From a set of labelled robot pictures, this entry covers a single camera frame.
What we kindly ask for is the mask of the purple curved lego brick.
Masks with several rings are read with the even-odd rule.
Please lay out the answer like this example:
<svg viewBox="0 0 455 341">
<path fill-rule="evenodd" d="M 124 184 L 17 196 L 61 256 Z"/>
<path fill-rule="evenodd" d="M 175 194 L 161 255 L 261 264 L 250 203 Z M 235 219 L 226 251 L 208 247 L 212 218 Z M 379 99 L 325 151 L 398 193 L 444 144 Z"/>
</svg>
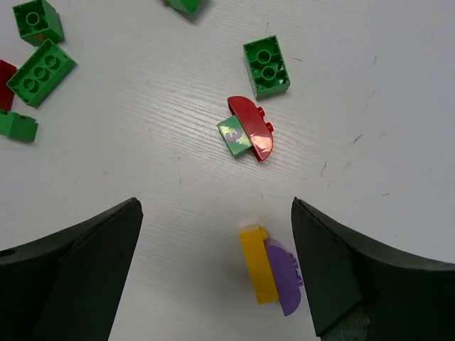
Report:
<svg viewBox="0 0 455 341">
<path fill-rule="evenodd" d="M 301 287 L 304 283 L 299 274 L 299 263 L 296 257 L 276 239 L 266 239 L 264 245 L 282 312 L 284 316 L 289 316 L 296 311 L 301 302 Z"/>
</svg>

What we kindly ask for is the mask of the green lego brick top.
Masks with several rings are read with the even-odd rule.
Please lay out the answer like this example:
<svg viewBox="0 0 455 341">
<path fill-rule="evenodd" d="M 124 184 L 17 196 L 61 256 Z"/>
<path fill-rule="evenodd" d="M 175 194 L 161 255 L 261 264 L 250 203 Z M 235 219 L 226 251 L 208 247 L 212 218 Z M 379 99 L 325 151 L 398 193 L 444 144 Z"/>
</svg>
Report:
<svg viewBox="0 0 455 341">
<path fill-rule="evenodd" d="M 210 4 L 209 0 L 163 0 L 162 2 L 165 6 L 191 20 L 201 15 Z"/>
</svg>

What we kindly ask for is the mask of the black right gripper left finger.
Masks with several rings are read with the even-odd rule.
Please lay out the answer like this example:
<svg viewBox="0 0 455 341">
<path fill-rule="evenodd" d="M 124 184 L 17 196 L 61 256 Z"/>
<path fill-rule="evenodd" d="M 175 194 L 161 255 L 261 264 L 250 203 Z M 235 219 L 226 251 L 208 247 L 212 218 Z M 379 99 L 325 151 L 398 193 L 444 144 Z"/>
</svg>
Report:
<svg viewBox="0 0 455 341">
<path fill-rule="evenodd" d="M 142 219 L 132 197 L 1 251 L 1 339 L 108 340 Z"/>
</svg>

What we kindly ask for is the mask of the small green lego brick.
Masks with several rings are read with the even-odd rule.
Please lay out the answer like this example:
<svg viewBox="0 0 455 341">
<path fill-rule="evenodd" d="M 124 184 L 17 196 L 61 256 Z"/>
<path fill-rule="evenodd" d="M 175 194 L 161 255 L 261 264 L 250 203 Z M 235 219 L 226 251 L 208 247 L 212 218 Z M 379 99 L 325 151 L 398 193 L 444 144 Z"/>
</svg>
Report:
<svg viewBox="0 0 455 341">
<path fill-rule="evenodd" d="M 12 111 L 1 110 L 1 135 L 10 139 L 33 143 L 38 130 L 38 122 Z"/>
</svg>

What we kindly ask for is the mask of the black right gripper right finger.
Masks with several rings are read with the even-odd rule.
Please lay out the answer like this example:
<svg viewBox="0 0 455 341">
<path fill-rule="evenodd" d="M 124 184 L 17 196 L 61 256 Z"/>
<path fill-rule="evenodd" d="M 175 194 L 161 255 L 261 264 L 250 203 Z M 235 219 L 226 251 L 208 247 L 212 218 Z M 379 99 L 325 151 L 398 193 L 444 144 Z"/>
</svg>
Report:
<svg viewBox="0 0 455 341">
<path fill-rule="evenodd" d="M 320 339 L 454 339 L 452 263 L 390 247 L 300 199 L 291 225 Z"/>
</svg>

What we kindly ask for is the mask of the yellow lego brick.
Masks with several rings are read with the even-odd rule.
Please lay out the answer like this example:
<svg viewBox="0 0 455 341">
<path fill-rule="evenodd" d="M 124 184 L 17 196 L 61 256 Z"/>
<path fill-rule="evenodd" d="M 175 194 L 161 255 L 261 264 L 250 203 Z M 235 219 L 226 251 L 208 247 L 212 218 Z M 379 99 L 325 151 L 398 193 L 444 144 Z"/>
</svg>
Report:
<svg viewBox="0 0 455 341">
<path fill-rule="evenodd" d="M 258 224 L 251 224 L 240 228 L 239 240 L 250 274 L 252 287 L 259 304 L 279 300 L 264 244 L 267 239 L 266 229 Z"/>
</svg>

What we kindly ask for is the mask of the red curved lego brick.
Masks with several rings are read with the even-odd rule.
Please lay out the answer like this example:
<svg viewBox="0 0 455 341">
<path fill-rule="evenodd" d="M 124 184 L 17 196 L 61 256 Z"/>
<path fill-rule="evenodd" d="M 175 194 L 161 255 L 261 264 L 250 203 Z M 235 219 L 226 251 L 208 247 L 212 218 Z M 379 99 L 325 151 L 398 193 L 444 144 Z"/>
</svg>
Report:
<svg viewBox="0 0 455 341">
<path fill-rule="evenodd" d="M 271 154 L 274 141 L 271 123 L 264 120 L 263 108 L 243 96 L 231 96 L 227 99 L 227 105 L 232 115 L 236 116 L 247 134 L 253 153 L 259 162 L 265 161 Z"/>
</svg>

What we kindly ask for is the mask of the green square lego brick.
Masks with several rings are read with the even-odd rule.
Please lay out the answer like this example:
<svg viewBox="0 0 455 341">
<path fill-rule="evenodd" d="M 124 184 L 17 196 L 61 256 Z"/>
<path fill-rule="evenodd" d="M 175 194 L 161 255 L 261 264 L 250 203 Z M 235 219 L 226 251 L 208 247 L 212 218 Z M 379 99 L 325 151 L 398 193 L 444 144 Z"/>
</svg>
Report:
<svg viewBox="0 0 455 341">
<path fill-rule="evenodd" d="M 29 1 L 12 8 L 21 39 L 38 47 L 50 39 L 54 43 L 65 40 L 60 17 L 45 0 Z"/>
</svg>

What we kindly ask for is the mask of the small red lego brick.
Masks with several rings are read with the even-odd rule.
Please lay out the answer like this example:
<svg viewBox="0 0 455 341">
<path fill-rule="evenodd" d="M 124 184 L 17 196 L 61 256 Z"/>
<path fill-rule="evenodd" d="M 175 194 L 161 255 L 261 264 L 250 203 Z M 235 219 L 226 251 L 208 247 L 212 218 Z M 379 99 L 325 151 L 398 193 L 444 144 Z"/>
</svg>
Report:
<svg viewBox="0 0 455 341">
<path fill-rule="evenodd" d="M 12 107 L 14 100 L 13 91 L 6 83 L 14 76 L 17 68 L 4 60 L 0 60 L 0 108 L 5 112 Z"/>
</svg>

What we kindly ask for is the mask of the green number three lego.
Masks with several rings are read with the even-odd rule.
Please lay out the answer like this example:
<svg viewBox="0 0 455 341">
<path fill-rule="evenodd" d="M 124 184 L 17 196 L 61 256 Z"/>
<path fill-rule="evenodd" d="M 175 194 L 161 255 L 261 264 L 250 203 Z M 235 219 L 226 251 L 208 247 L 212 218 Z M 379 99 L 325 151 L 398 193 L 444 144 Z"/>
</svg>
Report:
<svg viewBox="0 0 455 341">
<path fill-rule="evenodd" d="M 217 124 L 217 128 L 234 158 L 252 148 L 248 135 L 235 115 Z"/>
</svg>

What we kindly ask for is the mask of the green hollow lego brick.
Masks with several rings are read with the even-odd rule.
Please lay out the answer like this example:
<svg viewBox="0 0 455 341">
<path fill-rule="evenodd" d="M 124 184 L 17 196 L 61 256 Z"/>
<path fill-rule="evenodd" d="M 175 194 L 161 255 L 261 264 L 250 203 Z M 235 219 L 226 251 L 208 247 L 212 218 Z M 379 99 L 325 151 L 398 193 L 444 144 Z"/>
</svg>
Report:
<svg viewBox="0 0 455 341">
<path fill-rule="evenodd" d="M 289 89 L 289 74 L 276 36 L 246 43 L 243 51 L 257 100 L 283 94 Z"/>
</svg>

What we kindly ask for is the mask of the green long lego brick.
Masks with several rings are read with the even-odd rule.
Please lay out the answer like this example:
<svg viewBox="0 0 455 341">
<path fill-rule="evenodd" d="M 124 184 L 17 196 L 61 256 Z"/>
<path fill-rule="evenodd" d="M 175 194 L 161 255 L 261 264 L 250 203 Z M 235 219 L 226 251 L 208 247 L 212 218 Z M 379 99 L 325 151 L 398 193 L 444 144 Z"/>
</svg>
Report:
<svg viewBox="0 0 455 341">
<path fill-rule="evenodd" d="M 76 65 L 64 50 L 47 39 L 6 85 L 26 105 L 38 108 Z"/>
</svg>

